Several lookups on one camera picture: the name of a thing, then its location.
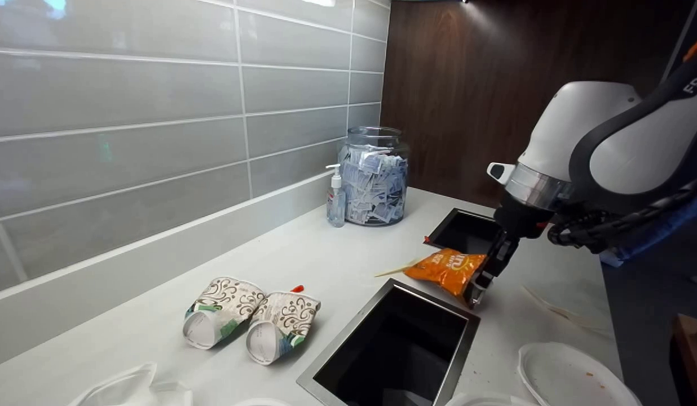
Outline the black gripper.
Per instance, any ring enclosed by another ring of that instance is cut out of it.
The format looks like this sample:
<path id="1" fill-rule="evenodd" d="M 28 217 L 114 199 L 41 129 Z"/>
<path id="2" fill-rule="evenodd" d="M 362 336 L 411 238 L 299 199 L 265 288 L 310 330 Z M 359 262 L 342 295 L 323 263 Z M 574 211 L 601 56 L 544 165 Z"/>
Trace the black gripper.
<path id="1" fill-rule="evenodd" d="M 485 273 L 477 273 L 469 285 L 466 301 L 470 306 L 479 304 L 492 280 L 502 273 L 519 243 L 523 238 L 536 238 L 545 229 L 550 219 L 552 213 L 547 209 L 536 209 L 514 199 L 502 199 L 497 202 L 493 220 L 502 228 L 502 237 L 497 242 L 497 248 L 487 256 Z"/>

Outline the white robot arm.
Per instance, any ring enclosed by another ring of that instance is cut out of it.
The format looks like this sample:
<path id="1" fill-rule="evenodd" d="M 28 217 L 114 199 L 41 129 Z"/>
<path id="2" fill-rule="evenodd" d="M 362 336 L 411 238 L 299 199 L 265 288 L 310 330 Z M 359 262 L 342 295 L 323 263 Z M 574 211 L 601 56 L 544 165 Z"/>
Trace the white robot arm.
<path id="1" fill-rule="evenodd" d="M 501 185 L 497 237 L 465 288 L 479 304 L 519 243 L 545 237 L 591 253 L 697 195 L 697 41 L 659 86 L 569 82 L 539 115 L 512 163 L 492 163 Z"/>

